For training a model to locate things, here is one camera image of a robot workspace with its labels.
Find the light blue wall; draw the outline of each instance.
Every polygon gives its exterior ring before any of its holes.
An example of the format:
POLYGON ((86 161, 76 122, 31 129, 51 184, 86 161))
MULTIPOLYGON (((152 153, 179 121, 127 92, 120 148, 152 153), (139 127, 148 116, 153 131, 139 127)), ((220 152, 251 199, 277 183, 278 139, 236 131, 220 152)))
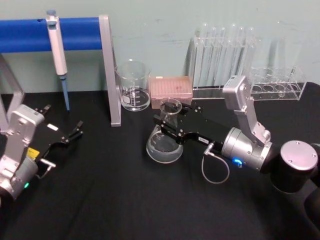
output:
MULTIPOLYGON (((284 37, 286 65, 299 65, 308 81, 320 83, 319 0, 1 0, 0 19, 44 18, 47 9, 62 18, 108 14, 117 63, 145 61, 154 76, 183 74, 189 40, 202 22, 254 27, 262 38, 254 66, 266 66, 271 43, 284 37)), ((26 92, 61 90, 50 52, 4 56, 26 92)), ((105 88, 100 51, 67 52, 66 60, 71 91, 105 88)))

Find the pipette tip box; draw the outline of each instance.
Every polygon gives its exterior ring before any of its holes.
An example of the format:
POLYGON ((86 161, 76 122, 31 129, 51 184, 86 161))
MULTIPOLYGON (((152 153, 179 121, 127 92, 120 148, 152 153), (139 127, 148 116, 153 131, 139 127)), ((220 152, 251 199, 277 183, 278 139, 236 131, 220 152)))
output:
POLYGON ((191 104, 193 86, 188 76, 156 76, 149 80, 151 107, 159 109, 161 101, 167 98, 179 100, 183 104, 191 104))

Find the blue metal bar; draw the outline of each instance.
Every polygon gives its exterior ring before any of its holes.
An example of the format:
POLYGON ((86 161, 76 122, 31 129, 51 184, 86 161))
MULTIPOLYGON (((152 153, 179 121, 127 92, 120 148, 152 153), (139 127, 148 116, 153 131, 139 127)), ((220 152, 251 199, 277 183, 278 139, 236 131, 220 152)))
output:
MULTIPOLYGON (((60 18, 63 48, 102 49, 99 18, 60 18)), ((45 19, 0 20, 0 53, 51 51, 45 19)))

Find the blue pipette tip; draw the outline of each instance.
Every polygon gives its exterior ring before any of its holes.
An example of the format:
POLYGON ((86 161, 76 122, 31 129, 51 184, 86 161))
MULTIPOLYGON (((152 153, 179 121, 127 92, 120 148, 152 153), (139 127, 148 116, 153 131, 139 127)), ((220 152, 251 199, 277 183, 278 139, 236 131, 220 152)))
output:
POLYGON ((61 82, 62 82, 62 89, 63 89, 63 96, 64 96, 65 107, 66 107, 66 110, 67 110, 68 112, 70 112, 67 78, 61 78, 61 82))

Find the yellow label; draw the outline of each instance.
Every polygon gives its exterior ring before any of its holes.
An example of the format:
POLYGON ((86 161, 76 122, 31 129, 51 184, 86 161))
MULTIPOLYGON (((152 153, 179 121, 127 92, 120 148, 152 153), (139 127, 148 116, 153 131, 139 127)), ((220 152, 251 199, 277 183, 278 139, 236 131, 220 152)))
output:
POLYGON ((31 159, 36 159, 36 157, 38 157, 39 153, 40 153, 39 151, 29 147, 26 155, 31 159))

